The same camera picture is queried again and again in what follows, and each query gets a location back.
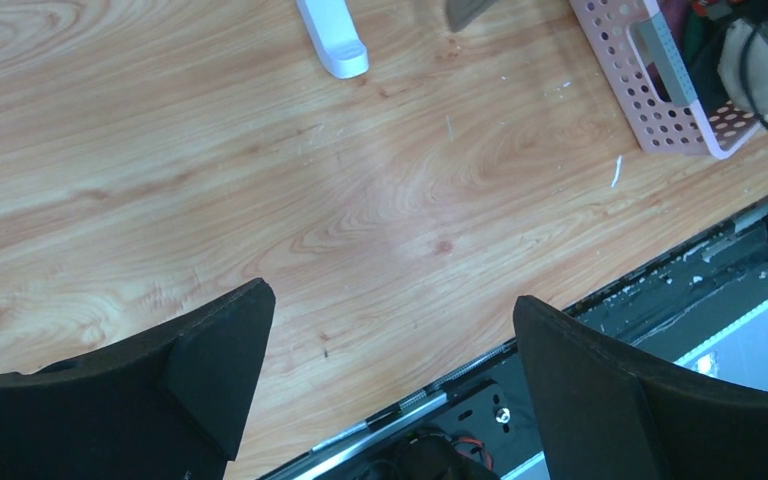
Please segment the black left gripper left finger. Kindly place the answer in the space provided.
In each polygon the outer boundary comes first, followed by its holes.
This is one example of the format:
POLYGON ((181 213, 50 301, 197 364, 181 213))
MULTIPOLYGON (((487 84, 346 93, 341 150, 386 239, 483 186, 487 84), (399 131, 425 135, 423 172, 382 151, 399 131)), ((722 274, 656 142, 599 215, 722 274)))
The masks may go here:
POLYGON ((275 306, 258 278, 90 353, 0 374, 0 479, 222 478, 275 306))

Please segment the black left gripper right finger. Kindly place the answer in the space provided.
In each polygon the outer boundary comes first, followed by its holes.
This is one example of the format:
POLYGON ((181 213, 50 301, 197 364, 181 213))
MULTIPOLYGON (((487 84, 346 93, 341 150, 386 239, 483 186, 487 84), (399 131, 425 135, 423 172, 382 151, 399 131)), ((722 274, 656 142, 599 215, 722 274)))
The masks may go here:
POLYGON ((768 479, 768 391, 714 379, 526 295, 513 310, 554 479, 768 479))

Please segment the pink plastic basket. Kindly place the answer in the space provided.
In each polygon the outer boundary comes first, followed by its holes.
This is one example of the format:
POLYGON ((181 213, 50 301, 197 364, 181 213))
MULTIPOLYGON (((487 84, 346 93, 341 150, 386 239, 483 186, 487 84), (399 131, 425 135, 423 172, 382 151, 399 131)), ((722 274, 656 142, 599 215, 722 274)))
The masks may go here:
POLYGON ((730 101, 704 109, 659 2, 570 6, 645 152, 722 160, 761 129, 730 101))

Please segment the white metal drying rack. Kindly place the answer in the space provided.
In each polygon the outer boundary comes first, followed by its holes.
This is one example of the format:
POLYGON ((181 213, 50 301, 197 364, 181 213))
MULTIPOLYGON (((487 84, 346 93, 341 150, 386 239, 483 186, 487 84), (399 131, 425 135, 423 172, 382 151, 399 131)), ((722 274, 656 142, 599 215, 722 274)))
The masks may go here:
POLYGON ((341 80, 365 74, 370 62, 345 0, 298 0, 296 6, 324 69, 341 80))

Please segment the tan sock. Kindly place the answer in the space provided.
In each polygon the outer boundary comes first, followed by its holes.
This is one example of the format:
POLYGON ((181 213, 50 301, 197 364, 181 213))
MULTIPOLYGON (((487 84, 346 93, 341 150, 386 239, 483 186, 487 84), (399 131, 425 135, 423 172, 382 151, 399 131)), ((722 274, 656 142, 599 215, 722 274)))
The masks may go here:
POLYGON ((444 13, 450 31, 462 31, 495 3, 496 0, 446 0, 444 13))

